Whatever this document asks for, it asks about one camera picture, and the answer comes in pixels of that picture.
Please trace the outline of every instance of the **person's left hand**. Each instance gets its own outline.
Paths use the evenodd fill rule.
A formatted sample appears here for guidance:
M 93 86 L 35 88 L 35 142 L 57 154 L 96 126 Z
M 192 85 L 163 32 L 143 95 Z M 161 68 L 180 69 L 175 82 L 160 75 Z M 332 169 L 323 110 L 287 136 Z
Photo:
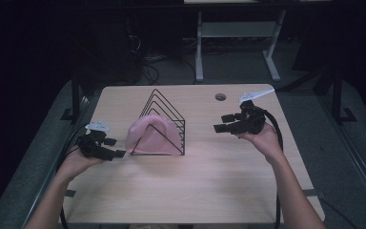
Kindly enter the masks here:
M 103 161 L 95 157 L 84 157 L 79 146 L 75 145 L 70 149 L 70 153 L 59 168 L 57 175 L 66 181 L 71 181 L 92 165 L 100 164 Z

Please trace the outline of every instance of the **white metal stand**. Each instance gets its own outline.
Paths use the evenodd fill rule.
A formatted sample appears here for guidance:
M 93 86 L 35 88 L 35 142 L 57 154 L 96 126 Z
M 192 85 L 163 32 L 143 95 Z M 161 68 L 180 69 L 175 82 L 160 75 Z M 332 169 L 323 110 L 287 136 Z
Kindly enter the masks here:
M 202 22 L 202 13 L 198 13 L 197 23 L 197 52 L 195 54 L 195 79 L 204 80 L 203 64 L 201 58 L 202 37 L 272 37 L 268 50 L 263 51 L 264 59 L 274 81 L 279 81 L 280 76 L 272 60 L 275 44 L 280 35 L 281 26 L 286 11 L 282 10 L 276 21 L 267 22 Z

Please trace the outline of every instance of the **dark floor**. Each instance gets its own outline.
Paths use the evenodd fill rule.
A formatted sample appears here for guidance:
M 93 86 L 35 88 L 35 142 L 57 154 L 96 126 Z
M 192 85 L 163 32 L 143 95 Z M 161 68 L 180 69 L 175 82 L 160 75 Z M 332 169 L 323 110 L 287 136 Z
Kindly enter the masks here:
M 243 43 L 234 43 L 227 52 L 204 55 L 205 79 L 201 84 L 267 83 L 280 88 L 305 74 L 292 71 L 299 44 L 282 41 L 274 53 L 274 61 L 282 80 L 274 82 L 261 54 L 267 44 L 268 41 L 252 41 L 245 46 Z M 151 64 L 159 71 L 156 84 L 193 84 L 194 75 L 190 65 L 193 66 L 194 55 L 188 53 L 183 59 L 186 62 L 164 60 Z M 142 76 L 136 85 L 148 85 L 149 82 L 148 78 Z M 366 185 L 352 161 L 350 146 L 345 145 L 341 137 L 342 132 L 347 133 L 366 164 L 366 108 L 358 92 L 344 83 L 342 106 L 351 109 L 357 122 L 338 126 L 326 108 L 331 103 L 331 92 L 324 96 L 315 95 L 315 82 L 316 79 L 313 79 L 291 92 L 277 93 L 280 104 L 311 180 L 323 199 L 321 203 L 327 227 L 353 228 L 345 219 L 347 218 L 356 228 L 366 228 Z M 96 91 L 89 97 L 89 102 L 84 103 L 83 115 L 78 123 L 90 120 L 99 96 L 100 91 Z M 62 113 L 70 106 L 71 87 L 67 83 L 56 97 L 0 200 L 0 228 L 20 228 L 35 200 L 40 198 L 40 191 L 49 182 L 51 166 L 74 129 L 70 121 L 60 121 Z M 77 224 L 71 228 L 123 228 L 123 225 Z M 250 225 L 249 228 L 273 228 L 273 225 Z

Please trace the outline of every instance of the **forearm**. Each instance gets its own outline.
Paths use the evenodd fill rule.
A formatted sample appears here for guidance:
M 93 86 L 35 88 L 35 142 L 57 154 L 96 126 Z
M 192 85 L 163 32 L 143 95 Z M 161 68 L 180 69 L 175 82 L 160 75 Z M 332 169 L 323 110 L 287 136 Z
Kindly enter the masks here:
M 325 228 L 319 215 L 305 197 L 287 158 L 271 162 L 285 225 L 288 228 Z
M 54 177 L 49 189 L 27 223 L 26 229 L 56 228 L 68 184 L 69 182 L 63 178 Z

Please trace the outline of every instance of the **person's left arm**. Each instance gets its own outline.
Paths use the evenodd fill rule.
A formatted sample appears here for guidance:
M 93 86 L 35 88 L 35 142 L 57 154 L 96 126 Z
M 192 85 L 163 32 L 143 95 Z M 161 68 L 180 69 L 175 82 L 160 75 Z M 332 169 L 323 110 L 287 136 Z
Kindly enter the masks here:
M 77 146 L 73 147 L 25 228 L 56 228 L 70 182 L 92 165 L 101 162 L 103 160 L 84 157 Z

